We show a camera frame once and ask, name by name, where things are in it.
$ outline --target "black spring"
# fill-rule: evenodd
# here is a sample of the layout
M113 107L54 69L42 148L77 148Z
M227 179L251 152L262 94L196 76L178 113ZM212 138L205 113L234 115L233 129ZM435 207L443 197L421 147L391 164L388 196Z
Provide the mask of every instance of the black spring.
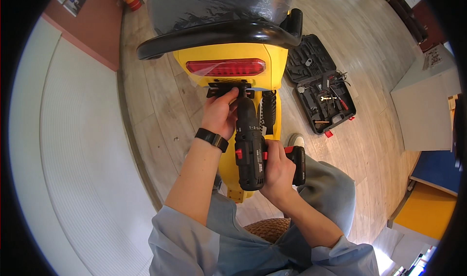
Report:
M273 134L272 127L276 123L276 91L262 92L262 115L266 135Z

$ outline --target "black seat cover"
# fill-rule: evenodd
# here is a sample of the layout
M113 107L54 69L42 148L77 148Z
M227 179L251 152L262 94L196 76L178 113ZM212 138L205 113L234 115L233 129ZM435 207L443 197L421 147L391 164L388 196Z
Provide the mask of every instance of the black seat cover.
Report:
M158 35L236 19L279 25L292 0L148 0L151 25Z

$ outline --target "white sneaker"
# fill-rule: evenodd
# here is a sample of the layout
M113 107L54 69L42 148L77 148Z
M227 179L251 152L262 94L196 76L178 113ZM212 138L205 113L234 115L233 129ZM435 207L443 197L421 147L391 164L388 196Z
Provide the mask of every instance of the white sneaker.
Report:
M293 133L289 139L288 146L301 146L305 148L305 139L300 133Z

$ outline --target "hand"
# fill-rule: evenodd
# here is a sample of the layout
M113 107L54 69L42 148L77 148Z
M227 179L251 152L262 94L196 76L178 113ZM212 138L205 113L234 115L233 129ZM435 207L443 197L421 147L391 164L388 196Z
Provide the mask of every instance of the hand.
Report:
M268 146L266 180L260 192L274 206L282 210L282 203L293 192L296 192L292 188L295 164L285 156L284 147L280 141L266 139L266 145Z
M229 140L235 131L237 121L237 104L230 103L237 96L238 88L234 87L220 98L208 98L204 105L201 127Z

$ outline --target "screwdriver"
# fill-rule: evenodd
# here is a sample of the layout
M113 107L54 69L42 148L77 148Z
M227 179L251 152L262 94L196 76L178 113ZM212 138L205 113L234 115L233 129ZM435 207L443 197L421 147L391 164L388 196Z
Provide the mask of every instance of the screwdriver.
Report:
M348 107L348 106L346 105L346 103L342 100L342 98L339 97L339 96L337 95L336 91L335 91L332 87L330 87L330 88L332 89L332 91L333 91L334 94L336 95L337 99L341 102L341 104L342 104L342 106L344 107L344 109L345 109L345 110L348 110L349 107Z

